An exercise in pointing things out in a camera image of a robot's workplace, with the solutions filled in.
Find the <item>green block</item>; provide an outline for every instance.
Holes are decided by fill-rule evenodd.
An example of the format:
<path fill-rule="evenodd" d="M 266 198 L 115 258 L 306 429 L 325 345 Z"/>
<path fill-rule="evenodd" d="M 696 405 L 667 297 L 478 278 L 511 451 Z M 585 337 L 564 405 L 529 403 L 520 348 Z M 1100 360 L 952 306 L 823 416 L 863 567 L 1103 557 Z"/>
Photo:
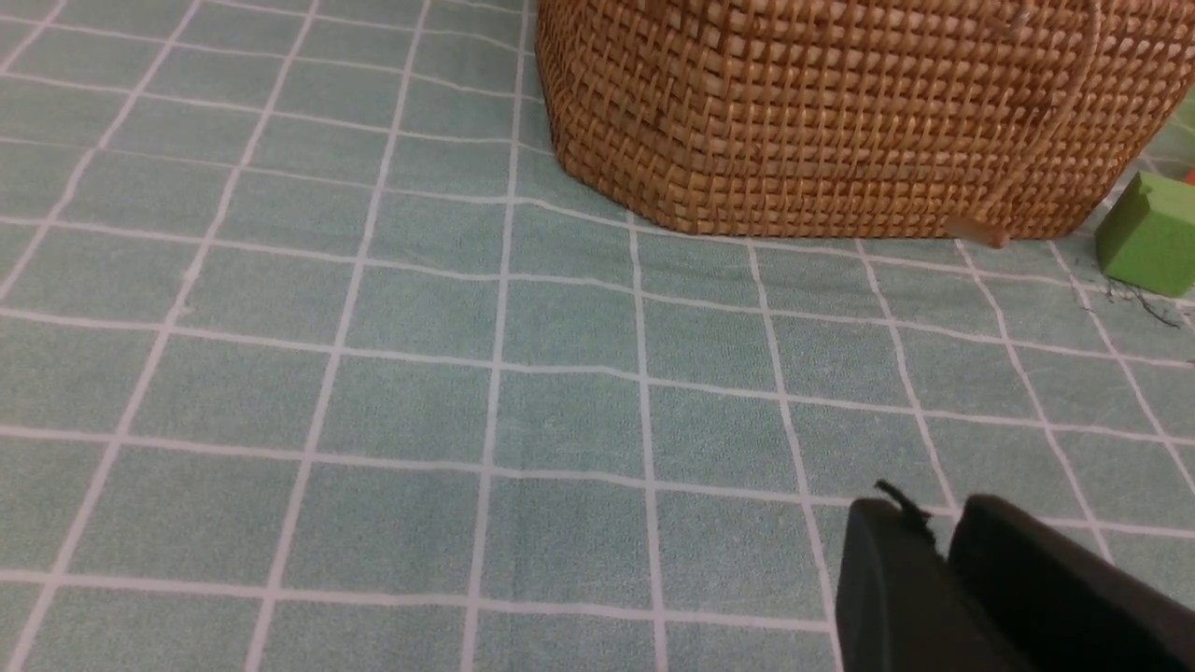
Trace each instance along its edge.
<path fill-rule="evenodd" d="M 1096 230 L 1099 269 L 1163 297 L 1195 287 L 1195 187 L 1139 172 Z"/>

